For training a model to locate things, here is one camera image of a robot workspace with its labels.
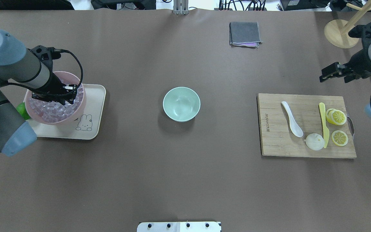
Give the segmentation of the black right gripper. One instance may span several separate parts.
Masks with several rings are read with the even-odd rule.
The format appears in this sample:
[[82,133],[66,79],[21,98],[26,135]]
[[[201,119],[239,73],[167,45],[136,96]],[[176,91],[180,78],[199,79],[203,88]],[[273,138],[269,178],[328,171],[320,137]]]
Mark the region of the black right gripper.
[[344,77],[345,81],[358,80],[360,78],[368,78],[371,76],[371,59],[367,52],[357,52],[349,62],[342,65],[339,62],[334,62],[321,70],[319,81],[322,83],[331,78],[343,77],[343,71],[349,70]]

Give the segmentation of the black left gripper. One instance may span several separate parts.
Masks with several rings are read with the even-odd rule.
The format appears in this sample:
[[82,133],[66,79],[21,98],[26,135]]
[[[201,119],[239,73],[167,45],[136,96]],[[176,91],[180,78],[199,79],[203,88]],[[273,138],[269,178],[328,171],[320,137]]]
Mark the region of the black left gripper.
[[40,91],[44,94],[32,93],[32,98],[43,102],[73,105],[78,93],[78,77],[70,72],[53,72],[48,83]]

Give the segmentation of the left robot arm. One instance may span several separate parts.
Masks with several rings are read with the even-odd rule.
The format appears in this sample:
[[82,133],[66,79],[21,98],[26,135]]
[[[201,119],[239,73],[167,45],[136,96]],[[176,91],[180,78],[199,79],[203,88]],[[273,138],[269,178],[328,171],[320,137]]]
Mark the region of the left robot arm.
[[[60,104],[73,103],[81,86],[65,85],[53,72],[53,60],[71,52],[54,47],[28,49],[11,33],[0,29],[0,89],[19,86],[32,92],[32,98]],[[30,124],[0,90],[0,154],[10,157],[37,139]]]

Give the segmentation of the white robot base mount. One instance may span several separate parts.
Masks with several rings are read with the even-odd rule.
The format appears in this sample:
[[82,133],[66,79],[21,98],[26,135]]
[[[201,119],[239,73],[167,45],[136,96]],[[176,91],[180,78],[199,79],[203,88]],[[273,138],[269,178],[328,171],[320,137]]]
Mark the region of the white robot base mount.
[[222,232],[222,226],[215,221],[142,222],[137,232]]

